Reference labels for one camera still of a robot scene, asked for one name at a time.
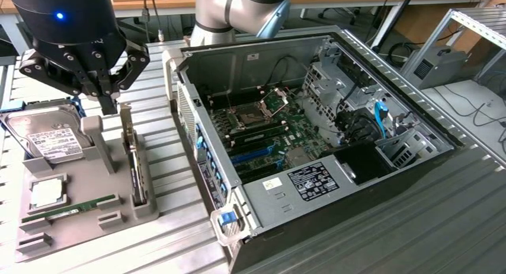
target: motherboard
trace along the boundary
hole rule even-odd
[[[260,101],[211,112],[243,183],[316,160],[331,148],[288,88],[272,88]]]

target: wooden desk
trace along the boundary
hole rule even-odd
[[[345,8],[345,7],[375,7],[381,6],[385,0],[291,0],[292,9],[303,9],[301,18],[305,17],[307,10],[311,8]],[[393,6],[389,15],[387,16],[387,21],[383,28],[377,34],[377,38],[373,42],[376,44],[385,33],[387,27],[393,20],[393,16],[398,11],[400,5],[404,0],[389,0],[387,2],[388,6]],[[489,3],[490,0],[482,0],[480,6]],[[469,0],[412,0],[410,5],[417,4],[457,4],[469,3]],[[180,15],[180,14],[193,14],[195,13],[196,0],[157,0],[157,8],[160,15]],[[116,16],[120,17],[140,17],[143,9],[143,1],[130,1],[130,2],[115,2],[114,10]],[[2,0],[0,10],[0,24],[7,25],[7,35],[16,47],[19,53],[28,49],[26,38],[23,32],[18,29],[18,23],[20,22],[20,17],[18,14],[16,7],[12,0]]]

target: white sticker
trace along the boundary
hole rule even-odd
[[[283,185],[279,177],[276,177],[268,181],[264,181],[263,183],[264,183],[264,187],[267,190],[271,190],[271,189],[276,188],[277,186]]]
[[[253,53],[253,54],[247,56],[247,60],[256,60],[256,59],[259,59],[259,57],[260,57],[260,53]]]
[[[34,133],[28,135],[28,138],[47,160],[67,157],[68,155],[80,154],[83,152],[72,129]]]

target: hard drive label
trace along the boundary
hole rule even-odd
[[[83,152],[72,129],[34,133],[28,135],[28,138],[47,160]]]
[[[288,174],[304,201],[340,188],[323,163],[316,163]]]

